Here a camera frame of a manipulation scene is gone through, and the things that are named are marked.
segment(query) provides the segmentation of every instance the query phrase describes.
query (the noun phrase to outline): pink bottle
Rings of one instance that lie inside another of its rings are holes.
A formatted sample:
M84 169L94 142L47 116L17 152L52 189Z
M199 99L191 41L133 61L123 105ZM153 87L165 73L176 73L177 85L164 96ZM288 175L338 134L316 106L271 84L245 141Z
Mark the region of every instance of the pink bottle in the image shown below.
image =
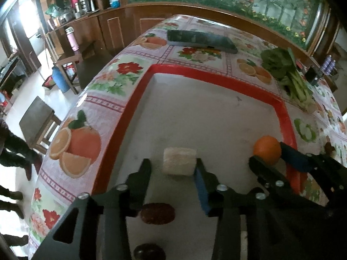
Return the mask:
M77 44L76 38L74 36L74 29L72 27L68 27L67 29L65 29L65 32L72 50L77 51L79 49L79 45Z

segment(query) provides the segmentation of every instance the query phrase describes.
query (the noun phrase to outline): floor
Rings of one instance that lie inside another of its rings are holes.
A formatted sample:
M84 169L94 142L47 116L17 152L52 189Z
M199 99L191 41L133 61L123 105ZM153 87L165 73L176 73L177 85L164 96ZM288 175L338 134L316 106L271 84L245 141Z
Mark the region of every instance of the floor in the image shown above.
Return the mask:
M61 120L64 119L70 107L77 100L77 95L73 94L71 90L64 94L58 89L57 86L54 86L51 91L44 90L42 87L43 79L39 72L41 72L44 78L47 78L52 74L51 68L53 63L50 60L49 55L47 63L44 51L38 56L38 58L42 64L42 67L24 81L20 87L13 106L8 111L6 116L6 122L11 132L21 138L23 138L23 134L19 127L20 119L23 117L25 111L28 109L36 96L39 96L45 103L53 108L55 114ZM2 234L23 236L28 232L26 220L29 218L31 199L38 177L34 167L32 168L32 174L32 179L30 182L28 182L23 169L3 167L0 165L0 185L8 188L11 191L19 190L23 193L24 201L19 202L19 204L22 206L25 215L25 219L21 220L16 213L1 210L0 232ZM0 199L13 202L13 200L3 196L0 196ZM24 256L27 254L26 247L13 247L12 249L17 256Z

